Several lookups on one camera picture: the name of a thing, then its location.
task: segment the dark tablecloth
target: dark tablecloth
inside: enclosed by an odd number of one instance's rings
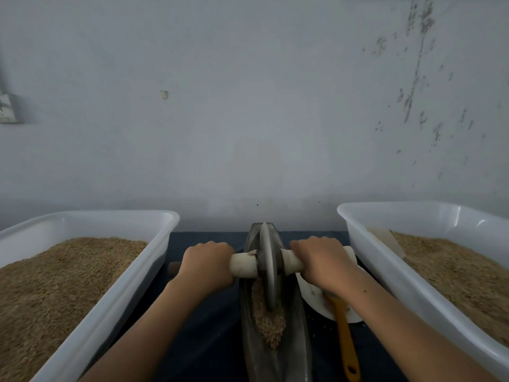
[[[289,241],[310,237],[335,237],[350,245],[346,232],[280,232],[285,246]],[[180,261],[185,250],[207,241],[230,244],[236,252],[244,249],[247,232],[174,232],[169,237],[165,263],[141,301],[128,318],[122,335],[154,302],[169,281],[166,267]],[[315,382],[344,381],[336,323],[304,302],[313,355]],[[350,325],[359,358],[363,382],[406,381],[398,366],[364,323]],[[163,381],[247,382],[242,349],[238,281],[234,286],[204,300],[189,316],[169,347],[154,378]]]

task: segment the wall stain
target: wall stain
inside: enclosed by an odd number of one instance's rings
[[[413,28],[413,21],[415,20],[415,14],[412,15],[412,11],[417,9],[417,5],[414,5],[414,0],[412,0],[412,5],[413,6],[412,6],[410,16],[409,16],[409,21],[410,21],[410,17],[413,16],[412,24],[410,24],[411,28]],[[408,118],[410,117],[410,111],[412,110],[415,87],[417,86],[417,83],[419,82],[419,79],[420,79],[419,67],[420,67],[420,61],[423,57],[424,39],[426,38],[426,33],[428,33],[429,29],[435,23],[435,20],[433,20],[431,18],[432,12],[433,12],[433,2],[424,0],[424,10],[420,16],[420,33],[421,33],[420,49],[419,49],[419,55],[417,57],[417,64],[415,66],[414,80],[412,83],[412,88],[410,90],[410,94],[408,95],[407,99],[405,100],[405,109],[407,110],[406,115],[405,115],[405,123],[408,122]]]
[[[427,116],[424,116],[424,111],[421,111],[421,113],[419,114],[419,129],[422,130],[423,129],[423,125],[424,123],[426,123],[428,121],[428,117]]]
[[[467,109],[464,109],[463,112],[461,113],[461,118],[458,121],[458,123],[463,123],[465,121],[465,114],[467,114]]]
[[[420,17],[420,32],[422,34],[426,34],[429,29],[435,24],[435,20],[431,18],[431,13],[433,12],[433,2],[431,1],[428,5],[424,5],[423,14]]]
[[[429,83],[426,83],[426,76],[423,76],[423,78],[419,81],[419,92],[423,92],[424,86],[429,85]]]
[[[409,36],[410,31],[414,29],[416,16],[417,16],[417,3],[415,2],[415,0],[411,0],[410,13],[408,15],[407,21],[407,36]]]
[[[387,38],[385,36],[380,36],[377,40],[377,49],[373,51],[373,55],[376,57],[382,56],[387,48]]]
[[[403,93],[403,89],[400,89],[400,95],[398,96],[398,100],[396,101],[396,103],[401,102],[404,97],[405,97],[405,95]]]
[[[440,122],[437,127],[435,127],[433,129],[433,134],[435,134],[435,140],[434,140],[434,143],[432,144],[432,146],[436,147],[437,146],[437,143],[438,141],[440,140],[440,137],[442,136],[442,134],[440,134],[440,129],[442,128],[442,122]]]

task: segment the electrical outlet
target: electrical outlet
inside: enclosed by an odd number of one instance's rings
[[[12,107],[12,97],[9,94],[0,95],[0,123],[18,122]]]

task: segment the brush handle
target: brush handle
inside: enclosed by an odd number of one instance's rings
[[[347,303],[337,296],[328,295],[323,293],[325,299],[334,308],[334,317],[337,323],[337,333],[340,337],[341,360],[343,361],[343,370],[349,382],[360,381],[360,368],[357,353],[353,346],[352,336],[350,335],[350,328],[348,327],[347,317],[345,315]]]

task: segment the husked rice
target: husked rice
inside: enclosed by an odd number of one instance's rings
[[[0,381],[29,381],[145,246],[74,238],[0,268]]]
[[[392,232],[405,262],[493,339],[509,347],[509,270],[442,238]]]
[[[273,350],[277,349],[283,336],[286,320],[284,318],[284,310],[281,301],[278,301],[274,311],[267,310],[263,291],[263,283],[260,277],[253,282],[251,289],[251,298],[253,303],[253,316],[262,334],[265,342]]]

